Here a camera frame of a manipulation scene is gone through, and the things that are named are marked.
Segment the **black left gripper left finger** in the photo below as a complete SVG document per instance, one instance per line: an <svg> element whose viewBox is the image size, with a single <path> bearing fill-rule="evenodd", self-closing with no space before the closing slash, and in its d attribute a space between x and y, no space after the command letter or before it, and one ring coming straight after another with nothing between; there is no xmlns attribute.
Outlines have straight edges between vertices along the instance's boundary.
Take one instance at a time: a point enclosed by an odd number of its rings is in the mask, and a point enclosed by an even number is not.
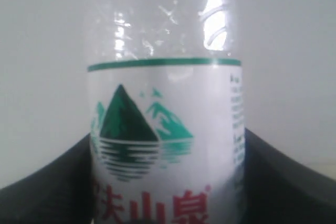
<svg viewBox="0 0 336 224"><path fill-rule="evenodd" d="M1 189L1 223L91 223L90 137L56 160Z"/></svg>

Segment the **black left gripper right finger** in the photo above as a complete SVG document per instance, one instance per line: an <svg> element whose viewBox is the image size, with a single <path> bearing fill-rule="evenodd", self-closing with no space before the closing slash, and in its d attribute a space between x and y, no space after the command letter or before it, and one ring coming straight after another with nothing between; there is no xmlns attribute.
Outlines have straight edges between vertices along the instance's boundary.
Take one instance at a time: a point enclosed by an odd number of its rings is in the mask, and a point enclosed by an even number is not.
<svg viewBox="0 0 336 224"><path fill-rule="evenodd" d="M335 180L245 131L245 223L335 223Z"/></svg>

